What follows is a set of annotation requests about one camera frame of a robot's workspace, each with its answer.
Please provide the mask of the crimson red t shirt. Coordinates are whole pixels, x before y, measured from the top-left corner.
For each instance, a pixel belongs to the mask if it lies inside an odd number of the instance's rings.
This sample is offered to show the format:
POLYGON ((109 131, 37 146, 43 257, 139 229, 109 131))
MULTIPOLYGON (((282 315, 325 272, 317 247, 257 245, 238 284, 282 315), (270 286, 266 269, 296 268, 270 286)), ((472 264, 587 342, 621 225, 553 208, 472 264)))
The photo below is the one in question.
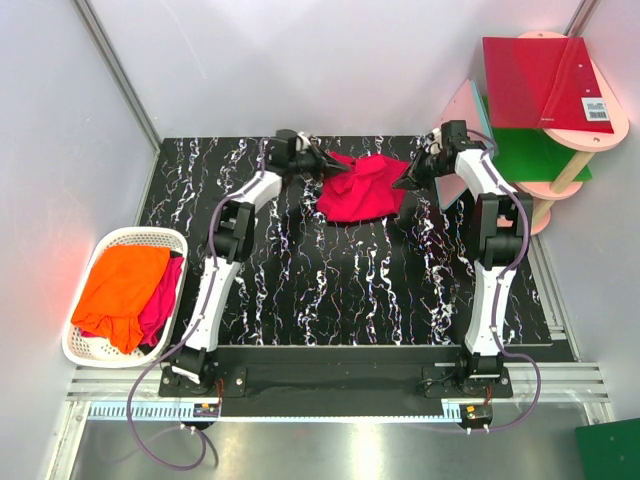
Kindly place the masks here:
POLYGON ((347 172, 323 182, 316 209, 328 222, 356 223, 397 214, 406 191, 393 183, 409 164, 382 154, 360 158, 331 152, 331 157, 347 166, 347 172))

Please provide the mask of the pink board teal edge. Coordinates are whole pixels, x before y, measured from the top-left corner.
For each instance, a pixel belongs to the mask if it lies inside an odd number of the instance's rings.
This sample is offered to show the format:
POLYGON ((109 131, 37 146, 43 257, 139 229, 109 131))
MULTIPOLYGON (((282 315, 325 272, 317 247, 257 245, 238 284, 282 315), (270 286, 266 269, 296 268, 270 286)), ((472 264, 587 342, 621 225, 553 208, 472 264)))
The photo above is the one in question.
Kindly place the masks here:
POLYGON ((466 191, 474 203, 482 194, 499 192, 494 179, 497 171, 485 155, 487 145, 492 146, 488 115, 474 81, 462 84, 444 109, 434 133, 444 172, 435 179, 442 211, 453 206, 466 191))

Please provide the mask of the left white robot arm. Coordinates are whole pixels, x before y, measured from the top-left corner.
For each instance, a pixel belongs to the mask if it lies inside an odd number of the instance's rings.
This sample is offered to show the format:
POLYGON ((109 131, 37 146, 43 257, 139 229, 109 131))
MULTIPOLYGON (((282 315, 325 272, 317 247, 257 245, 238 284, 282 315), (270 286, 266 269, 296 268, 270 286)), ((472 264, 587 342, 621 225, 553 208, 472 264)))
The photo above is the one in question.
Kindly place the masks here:
POLYGON ((207 250, 191 320, 171 372, 196 396, 215 386, 214 357, 231 285, 253 251, 256 214, 295 176, 328 179, 350 167, 323 150, 313 138, 290 129, 278 130, 264 147, 254 176, 215 205, 208 226, 207 250))

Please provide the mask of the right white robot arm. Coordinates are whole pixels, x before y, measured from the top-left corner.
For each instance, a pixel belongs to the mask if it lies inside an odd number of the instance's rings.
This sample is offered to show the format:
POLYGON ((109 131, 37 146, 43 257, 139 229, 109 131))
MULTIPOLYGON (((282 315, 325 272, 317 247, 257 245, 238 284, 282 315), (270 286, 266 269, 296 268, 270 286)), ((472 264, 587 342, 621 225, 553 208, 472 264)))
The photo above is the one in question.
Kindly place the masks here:
POLYGON ((464 120, 447 121, 428 135, 427 145, 392 184, 396 190, 430 189, 436 179, 455 174, 473 196, 471 320, 453 371, 443 381, 470 397, 503 382, 507 300, 531 236, 533 198, 501 176, 492 163, 495 150, 491 138, 470 130, 464 120))

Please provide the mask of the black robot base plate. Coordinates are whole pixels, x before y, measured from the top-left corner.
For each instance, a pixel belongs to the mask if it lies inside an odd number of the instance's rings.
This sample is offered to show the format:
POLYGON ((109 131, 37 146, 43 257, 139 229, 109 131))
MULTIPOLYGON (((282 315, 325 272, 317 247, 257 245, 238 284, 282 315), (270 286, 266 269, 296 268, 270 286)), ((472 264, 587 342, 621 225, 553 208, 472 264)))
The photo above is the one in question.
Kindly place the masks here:
POLYGON ((220 348, 204 363, 197 385, 164 367, 162 397, 223 398, 222 415, 327 421, 362 417, 427 417, 443 399, 510 399, 522 359, 498 377, 463 377, 458 346, 220 348))

